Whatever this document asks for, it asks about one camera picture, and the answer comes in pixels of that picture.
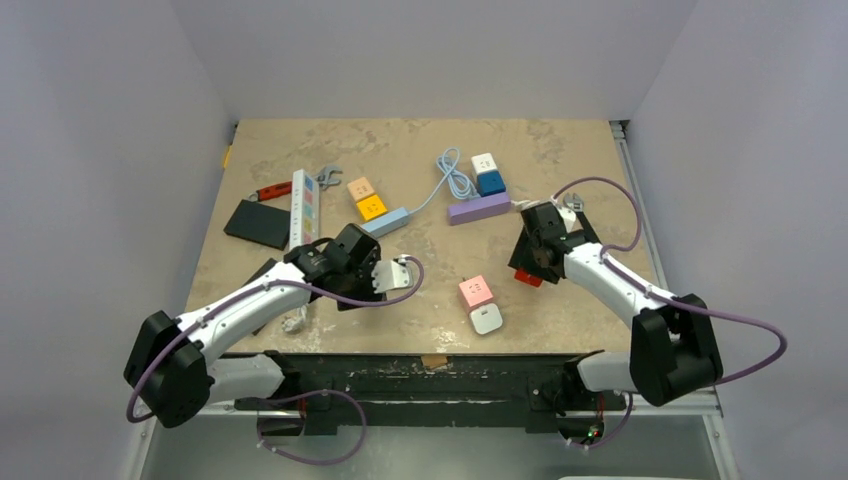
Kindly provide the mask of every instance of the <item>purple power strip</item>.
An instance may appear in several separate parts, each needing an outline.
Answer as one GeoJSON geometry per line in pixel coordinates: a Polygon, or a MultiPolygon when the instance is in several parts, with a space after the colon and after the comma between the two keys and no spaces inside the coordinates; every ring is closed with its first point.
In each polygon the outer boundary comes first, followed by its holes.
{"type": "Polygon", "coordinates": [[[512,202],[509,200],[509,195],[506,192],[498,193],[451,205],[448,207],[448,223],[460,225],[501,215],[510,210],[512,210],[512,202]]]}

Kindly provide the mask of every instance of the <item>light blue cord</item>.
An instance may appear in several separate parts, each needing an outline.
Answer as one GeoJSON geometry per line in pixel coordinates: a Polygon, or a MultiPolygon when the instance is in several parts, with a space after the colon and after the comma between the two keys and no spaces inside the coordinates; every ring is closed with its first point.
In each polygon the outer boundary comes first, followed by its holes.
{"type": "Polygon", "coordinates": [[[445,175],[442,177],[441,180],[439,180],[439,183],[436,184],[436,188],[433,189],[433,193],[431,193],[430,196],[427,197],[427,200],[424,200],[424,203],[422,203],[420,207],[409,212],[410,215],[426,207],[427,204],[430,203],[430,200],[432,200],[433,197],[436,196],[436,192],[438,192],[439,189],[442,188],[442,184],[445,183],[445,180],[448,181],[448,186],[451,189],[451,194],[453,194],[453,196],[457,200],[469,200],[472,198],[478,198],[480,196],[480,194],[477,193],[477,189],[474,188],[474,183],[471,181],[471,179],[468,178],[467,175],[456,169],[456,166],[458,164],[459,149],[456,147],[448,148],[439,158],[436,159],[436,166],[439,167],[439,170],[441,170],[442,173],[444,173],[445,175]],[[455,159],[451,158],[451,152],[456,152],[455,159]]]}

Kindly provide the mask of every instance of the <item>table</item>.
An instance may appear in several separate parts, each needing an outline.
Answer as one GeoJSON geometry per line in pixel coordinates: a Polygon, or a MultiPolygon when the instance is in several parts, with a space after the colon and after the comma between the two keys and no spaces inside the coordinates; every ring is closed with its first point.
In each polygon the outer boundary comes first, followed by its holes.
{"type": "MultiPolygon", "coordinates": [[[[549,197],[566,182],[588,175],[626,185],[608,122],[602,120],[254,119],[239,123],[198,262],[187,309],[207,305],[239,288],[269,257],[282,252],[228,237],[223,228],[250,192],[291,179],[294,170],[344,169],[343,183],[321,194],[321,234],[335,236],[360,218],[345,183],[366,176],[389,210],[418,206],[442,173],[436,158],[451,146],[470,158],[490,152],[514,200],[549,197]]],[[[627,200],[604,184],[575,190],[602,241],[627,244],[636,225],[627,200]]],[[[512,278],[507,261],[521,229],[517,213],[451,227],[444,187],[411,223],[380,239],[383,257],[415,255],[426,268],[421,290],[399,305],[336,311],[335,302],[309,306],[309,324],[283,332],[282,318],[232,351],[323,353],[579,353],[626,351],[624,324],[591,294],[568,281],[533,288],[512,278]],[[480,336],[460,306],[457,284],[482,274],[495,295],[504,326],[480,336]]],[[[289,198],[269,205],[287,209],[289,198]]],[[[653,279],[643,245],[615,254],[653,279]]]]}

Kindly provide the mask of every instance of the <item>blue cube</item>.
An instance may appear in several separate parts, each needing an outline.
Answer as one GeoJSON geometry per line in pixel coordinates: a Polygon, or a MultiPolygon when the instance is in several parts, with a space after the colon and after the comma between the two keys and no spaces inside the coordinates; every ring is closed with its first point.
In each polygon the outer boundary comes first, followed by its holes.
{"type": "Polygon", "coordinates": [[[494,170],[477,175],[477,189],[480,191],[481,197],[488,197],[489,195],[504,193],[506,185],[503,183],[501,174],[494,170]]]}

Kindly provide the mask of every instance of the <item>robotic arm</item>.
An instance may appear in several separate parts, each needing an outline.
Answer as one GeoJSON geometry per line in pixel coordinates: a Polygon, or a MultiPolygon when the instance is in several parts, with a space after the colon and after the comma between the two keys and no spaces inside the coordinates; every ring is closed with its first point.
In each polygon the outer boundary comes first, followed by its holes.
{"type": "Polygon", "coordinates": [[[335,239],[292,249],[266,273],[211,305],[171,319],[164,312],[141,326],[124,379],[166,428],[183,424],[207,404],[277,398],[286,391],[286,364],[276,352],[221,358],[233,344],[285,312],[321,296],[339,310],[397,303],[385,292],[412,286],[406,257],[380,259],[380,245],[350,224],[335,239]]]}
{"type": "Polygon", "coordinates": [[[632,332],[629,353],[596,352],[565,365],[564,387],[572,392],[638,392],[654,406],[719,380],[723,374],[710,318],[675,308],[664,298],[705,308],[695,295],[676,297],[640,278],[613,258],[607,262],[631,277],[616,274],[602,258],[603,246],[582,212],[548,202],[521,212],[524,228],[510,258],[516,278],[534,286],[569,279],[587,289],[632,332]],[[569,231],[579,217],[582,230],[569,231]]]}

